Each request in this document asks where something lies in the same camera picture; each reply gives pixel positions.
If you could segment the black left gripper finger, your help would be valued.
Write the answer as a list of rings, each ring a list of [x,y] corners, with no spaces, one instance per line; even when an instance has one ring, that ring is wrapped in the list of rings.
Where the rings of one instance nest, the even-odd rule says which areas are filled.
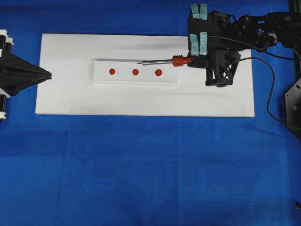
[[[52,79],[49,77],[0,77],[0,94],[6,97],[16,96],[23,89]]]
[[[8,72],[33,73],[51,78],[50,72],[37,65],[31,64],[9,52],[2,51],[0,56],[0,67]]]

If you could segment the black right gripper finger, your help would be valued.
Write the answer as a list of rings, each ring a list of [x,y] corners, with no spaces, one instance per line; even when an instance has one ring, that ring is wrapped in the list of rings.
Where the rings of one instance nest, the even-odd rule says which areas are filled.
[[[208,56],[200,55],[194,57],[187,66],[192,68],[210,68],[211,64]]]

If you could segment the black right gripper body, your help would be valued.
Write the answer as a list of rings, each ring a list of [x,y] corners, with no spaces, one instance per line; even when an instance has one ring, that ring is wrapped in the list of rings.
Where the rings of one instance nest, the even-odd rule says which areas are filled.
[[[188,17],[188,57],[208,56],[215,50],[237,51],[234,42],[241,25],[234,15],[206,9],[191,9]]]

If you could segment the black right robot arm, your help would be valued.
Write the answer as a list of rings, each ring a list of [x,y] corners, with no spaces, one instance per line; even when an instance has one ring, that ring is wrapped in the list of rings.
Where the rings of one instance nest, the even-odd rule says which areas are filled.
[[[266,53],[282,43],[285,48],[301,47],[301,15],[272,12],[265,16],[245,15],[231,22],[232,15],[207,13],[204,4],[192,5],[188,17],[188,67],[204,68],[207,75],[233,76],[240,51]]]

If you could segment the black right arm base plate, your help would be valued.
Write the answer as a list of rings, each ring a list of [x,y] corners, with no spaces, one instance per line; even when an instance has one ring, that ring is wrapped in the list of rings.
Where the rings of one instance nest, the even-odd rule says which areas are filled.
[[[285,93],[286,123],[288,129],[298,138],[301,138],[301,80],[298,79]]]

